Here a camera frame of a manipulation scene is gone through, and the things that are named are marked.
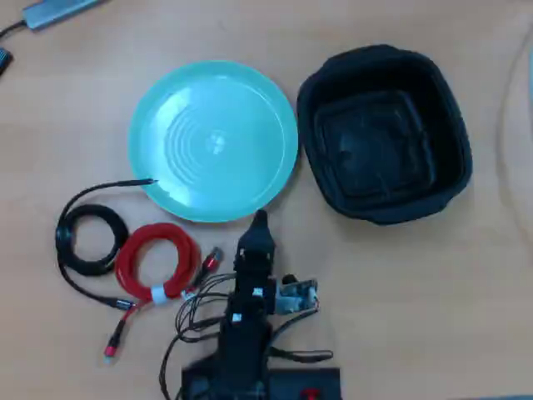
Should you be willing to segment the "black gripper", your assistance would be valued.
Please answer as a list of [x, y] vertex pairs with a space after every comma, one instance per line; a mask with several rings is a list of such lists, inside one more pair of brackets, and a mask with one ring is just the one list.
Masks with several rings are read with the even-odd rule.
[[271, 279], [273, 271], [273, 252], [263, 252], [259, 248], [261, 242], [265, 250], [274, 250], [276, 244], [268, 225], [268, 213], [258, 210], [250, 227], [239, 239], [239, 250], [234, 261], [237, 288], [265, 287]]

